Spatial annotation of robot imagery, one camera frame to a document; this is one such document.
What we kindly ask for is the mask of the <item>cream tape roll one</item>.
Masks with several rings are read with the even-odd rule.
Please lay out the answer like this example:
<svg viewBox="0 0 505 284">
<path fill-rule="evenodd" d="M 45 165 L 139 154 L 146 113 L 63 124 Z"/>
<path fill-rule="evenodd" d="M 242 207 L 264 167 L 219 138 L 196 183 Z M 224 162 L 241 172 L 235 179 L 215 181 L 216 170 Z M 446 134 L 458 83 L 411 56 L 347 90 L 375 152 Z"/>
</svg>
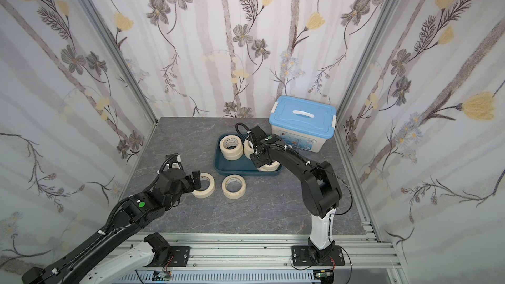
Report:
<svg viewBox="0 0 505 284">
<path fill-rule="evenodd" d="M 216 189 L 214 177 L 208 173 L 201 173 L 201 187 L 194 190 L 192 195 L 198 199 L 206 199 L 210 197 Z"/>
</svg>

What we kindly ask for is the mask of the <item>cream tape roll two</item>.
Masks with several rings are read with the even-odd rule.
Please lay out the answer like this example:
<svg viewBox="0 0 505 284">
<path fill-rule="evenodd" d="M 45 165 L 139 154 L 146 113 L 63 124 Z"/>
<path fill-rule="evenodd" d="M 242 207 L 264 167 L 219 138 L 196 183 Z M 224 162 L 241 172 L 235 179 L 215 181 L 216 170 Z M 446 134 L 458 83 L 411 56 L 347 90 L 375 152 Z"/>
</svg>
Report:
<svg viewBox="0 0 505 284">
<path fill-rule="evenodd" d="M 236 135 L 226 135 L 219 142 L 223 157 L 228 161 L 235 161 L 243 156 L 243 142 Z"/>
</svg>

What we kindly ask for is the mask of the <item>cream tape roll four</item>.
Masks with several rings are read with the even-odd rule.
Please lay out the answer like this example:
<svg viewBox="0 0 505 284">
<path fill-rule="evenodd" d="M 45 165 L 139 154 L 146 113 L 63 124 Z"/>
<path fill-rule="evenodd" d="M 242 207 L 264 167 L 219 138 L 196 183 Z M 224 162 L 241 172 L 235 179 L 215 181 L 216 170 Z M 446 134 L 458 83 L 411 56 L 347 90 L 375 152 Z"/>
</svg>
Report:
<svg viewBox="0 0 505 284">
<path fill-rule="evenodd" d="M 278 168 L 281 166 L 281 164 L 277 161 L 274 161 L 272 164 L 265 164 L 259 168 L 257 168 L 258 171 L 260 172 L 275 172 L 278 170 Z"/>
</svg>

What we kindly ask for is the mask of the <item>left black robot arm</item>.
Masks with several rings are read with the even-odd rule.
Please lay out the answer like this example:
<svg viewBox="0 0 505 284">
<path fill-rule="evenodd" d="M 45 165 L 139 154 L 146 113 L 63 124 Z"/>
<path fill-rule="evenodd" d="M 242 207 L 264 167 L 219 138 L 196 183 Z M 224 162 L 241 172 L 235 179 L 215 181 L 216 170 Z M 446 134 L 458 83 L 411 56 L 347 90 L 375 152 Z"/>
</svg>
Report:
<svg viewBox="0 0 505 284">
<path fill-rule="evenodd" d="M 201 172 L 186 174 L 180 156 L 168 155 L 153 182 L 142 192 L 119 201 L 94 235 L 48 267 L 33 267 L 22 276 L 22 282 L 79 283 L 126 239 L 176 206 L 183 194 L 200 188 Z"/>
</svg>

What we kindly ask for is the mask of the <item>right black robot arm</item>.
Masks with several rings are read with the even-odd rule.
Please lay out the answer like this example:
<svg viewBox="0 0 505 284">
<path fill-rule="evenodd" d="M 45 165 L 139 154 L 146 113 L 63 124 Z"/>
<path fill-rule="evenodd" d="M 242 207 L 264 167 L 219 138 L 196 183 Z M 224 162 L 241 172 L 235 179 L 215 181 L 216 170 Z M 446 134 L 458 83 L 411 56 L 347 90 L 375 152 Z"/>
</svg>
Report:
<svg viewBox="0 0 505 284">
<path fill-rule="evenodd" d="M 302 156 L 280 136 L 268 135 L 259 126 L 249 128 L 238 122 L 235 131 L 240 138 L 252 144 L 253 151 L 249 156 L 257 168 L 278 162 L 300 181 L 303 203 L 312 215 L 308 239 L 310 264 L 336 264 L 341 258 L 341 250 L 337 248 L 333 237 L 334 219 L 347 214 L 354 205 L 354 199 L 351 198 L 348 209 L 343 212 L 338 210 L 343 198 L 341 186 L 351 194 L 349 185 L 334 172 L 329 162 L 319 163 Z"/>
</svg>

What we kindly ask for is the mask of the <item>teal plastic storage tray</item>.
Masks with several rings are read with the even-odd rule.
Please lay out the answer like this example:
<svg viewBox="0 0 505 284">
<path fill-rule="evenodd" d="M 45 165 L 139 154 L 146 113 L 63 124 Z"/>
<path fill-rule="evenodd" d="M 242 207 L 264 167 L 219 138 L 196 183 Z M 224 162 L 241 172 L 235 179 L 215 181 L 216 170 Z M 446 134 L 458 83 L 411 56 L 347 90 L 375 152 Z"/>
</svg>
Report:
<svg viewBox="0 0 505 284">
<path fill-rule="evenodd" d="M 253 176 L 253 177 L 272 177 L 277 176 L 281 173 L 283 166 L 279 165 L 277 170 L 271 172 L 263 172 L 255 168 L 253 162 L 242 155 L 237 160 L 227 160 L 224 158 L 221 149 L 220 142 L 227 135 L 232 134 L 222 134 L 218 137 L 216 142 L 216 149 L 214 154 L 214 169 L 223 176 L 229 176 L 232 174 L 237 174 L 243 177 Z"/>
</svg>

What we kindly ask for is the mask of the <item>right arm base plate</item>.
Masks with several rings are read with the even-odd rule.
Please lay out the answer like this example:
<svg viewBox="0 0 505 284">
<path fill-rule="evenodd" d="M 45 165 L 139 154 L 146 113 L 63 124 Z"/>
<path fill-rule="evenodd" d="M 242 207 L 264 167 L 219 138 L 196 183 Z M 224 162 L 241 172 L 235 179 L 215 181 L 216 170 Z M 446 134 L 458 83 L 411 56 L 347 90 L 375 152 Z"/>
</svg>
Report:
<svg viewBox="0 0 505 284">
<path fill-rule="evenodd" d="M 292 246 L 291 261 L 295 267 L 346 265 L 343 250 L 337 245 L 331 245 L 322 251 L 308 245 Z"/>
</svg>

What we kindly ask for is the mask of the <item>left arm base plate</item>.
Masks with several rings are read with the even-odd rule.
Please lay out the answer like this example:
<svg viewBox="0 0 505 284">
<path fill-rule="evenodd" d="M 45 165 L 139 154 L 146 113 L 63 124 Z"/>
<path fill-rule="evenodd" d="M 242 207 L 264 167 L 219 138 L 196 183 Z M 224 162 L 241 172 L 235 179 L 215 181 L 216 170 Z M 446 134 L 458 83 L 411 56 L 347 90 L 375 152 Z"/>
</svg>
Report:
<svg viewBox="0 0 505 284">
<path fill-rule="evenodd" d="M 175 246 L 157 249 L 153 260 L 147 264 L 147 267 L 184 268 L 188 265 L 190 251 L 190 246 Z"/>
</svg>

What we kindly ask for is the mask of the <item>cream tape roll three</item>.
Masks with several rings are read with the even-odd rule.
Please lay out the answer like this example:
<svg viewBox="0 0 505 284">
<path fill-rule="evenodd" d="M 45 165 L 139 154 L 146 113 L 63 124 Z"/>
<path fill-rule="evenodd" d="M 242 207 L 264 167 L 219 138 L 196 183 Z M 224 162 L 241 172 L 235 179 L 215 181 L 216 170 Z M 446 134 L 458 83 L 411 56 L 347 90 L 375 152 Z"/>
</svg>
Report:
<svg viewBox="0 0 505 284">
<path fill-rule="evenodd" d="M 242 176 L 230 175 L 222 182 L 222 191 L 228 199 L 236 200 L 244 196 L 246 192 L 246 182 Z"/>
</svg>

